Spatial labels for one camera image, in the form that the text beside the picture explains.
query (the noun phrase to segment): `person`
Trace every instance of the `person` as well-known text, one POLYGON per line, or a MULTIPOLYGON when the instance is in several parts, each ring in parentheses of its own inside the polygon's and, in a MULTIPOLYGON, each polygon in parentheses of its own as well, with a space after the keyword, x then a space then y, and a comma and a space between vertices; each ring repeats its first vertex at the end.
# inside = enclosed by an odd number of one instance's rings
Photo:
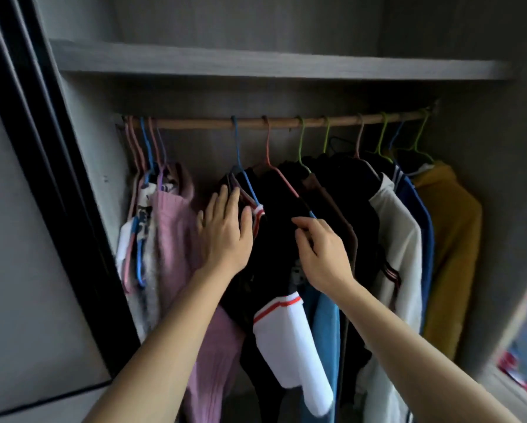
MULTIPOLYGON (((173 422, 206 329, 250 256, 252 214, 239 190, 214 193, 197 227, 203 266, 114 379, 85 423, 173 422)), ((302 269, 349 318, 419 422, 519 422, 510 411, 355 281, 341 239, 321 219, 294 218, 302 269)))

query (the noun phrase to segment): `wardrobe shelf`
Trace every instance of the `wardrobe shelf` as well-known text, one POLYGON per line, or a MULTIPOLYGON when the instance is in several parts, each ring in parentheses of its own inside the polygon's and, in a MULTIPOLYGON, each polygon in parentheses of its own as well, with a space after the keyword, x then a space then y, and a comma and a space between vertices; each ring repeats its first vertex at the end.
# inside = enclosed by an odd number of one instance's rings
POLYGON ((60 71, 337 80, 507 80, 503 61, 303 55, 51 39, 60 71))

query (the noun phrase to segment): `finger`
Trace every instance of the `finger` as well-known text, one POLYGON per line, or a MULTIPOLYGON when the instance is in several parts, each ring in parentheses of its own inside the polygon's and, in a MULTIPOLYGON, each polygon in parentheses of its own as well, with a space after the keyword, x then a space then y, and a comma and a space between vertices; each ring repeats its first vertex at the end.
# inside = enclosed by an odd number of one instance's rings
POLYGON ((240 240, 253 241, 254 234, 252 231, 252 211, 249 206, 246 206, 242 211, 242 218, 240 219, 240 240))
POLYGON ((198 234, 201 234, 203 232, 203 222, 205 220, 205 214, 203 211, 199 211, 197 214, 197 231, 198 234))
POLYGON ((296 216, 292 221, 298 228, 306 229, 310 232, 313 239, 317 239, 325 233, 325 228, 316 218, 307 216, 296 216))
POLYGON ((310 260, 312 258, 316 258, 316 254, 312 250, 309 239, 306 238, 302 229, 297 228, 295 230, 295 240, 297 241, 297 247, 299 249, 299 258, 301 259, 301 263, 303 264, 304 269, 304 264, 310 263, 310 260))
POLYGON ((217 202, 217 193, 213 193, 211 196, 211 201, 209 201, 209 204, 206 206, 205 210, 205 225, 207 223, 210 223, 214 218, 214 205, 217 202))
POLYGON ((220 188, 220 194, 218 195, 217 203, 214 206, 213 219, 224 219, 227 201, 228 201, 228 186, 223 185, 220 188))
POLYGON ((226 218, 231 218, 232 220, 238 220, 238 202, 240 201, 240 189, 236 187, 230 197, 228 198, 228 203, 226 204, 226 218))
POLYGON ((324 230, 326 230, 327 232, 329 233, 333 233, 334 231, 332 230, 332 228, 328 225, 328 223, 326 222, 326 220, 323 220, 322 218, 319 218, 318 219, 318 222, 320 223, 320 225, 322 227, 324 227, 324 230))

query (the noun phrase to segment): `hanging rod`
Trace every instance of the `hanging rod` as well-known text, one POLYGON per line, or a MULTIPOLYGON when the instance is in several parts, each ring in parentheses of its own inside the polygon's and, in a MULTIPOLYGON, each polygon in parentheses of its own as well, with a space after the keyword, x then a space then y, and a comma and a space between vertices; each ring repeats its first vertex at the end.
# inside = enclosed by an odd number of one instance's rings
MULTIPOLYGON (((389 123, 407 122, 410 120, 420 120, 426 116, 423 111, 409 111, 405 113, 387 113, 387 121, 389 123)), ((330 117, 330 126, 354 126, 360 125, 361 119, 358 115, 347 115, 344 117, 330 117)), ((160 129, 234 129, 232 120, 230 119, 156 119, 157 126, 160 129)), ((290 129, 301 127, 302 123, 297 118, 270 118, 269 123, 273 129, 290 129)), ((366 114, 363 115, 363 123, 365 125, 373 125, 375 123, 383 123, 383 116, 381 114, 366 114)), ((140 120, 137 117, 133 119, 133 126, 140 128, 140 120)), ((324 117, 321 118, 306 118, 304 119, 305 127, 326 127, 327 121, 324 117)), ((241 129, 267 129, 267 123, 262 118, 239 118, 238 127, 241 129)))

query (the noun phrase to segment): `mustard yellow sweater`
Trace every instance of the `mustard yellow sweater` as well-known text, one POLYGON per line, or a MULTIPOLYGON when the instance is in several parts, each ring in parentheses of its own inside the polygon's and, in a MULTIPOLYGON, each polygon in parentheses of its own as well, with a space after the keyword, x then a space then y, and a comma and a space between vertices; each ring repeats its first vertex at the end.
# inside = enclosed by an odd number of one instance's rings
POLYGON ((436 162, 433 169, 412 180, 430 213, 435 237, 423 336, 453 360, 475 275, 483 208, 445 163, 436 162))

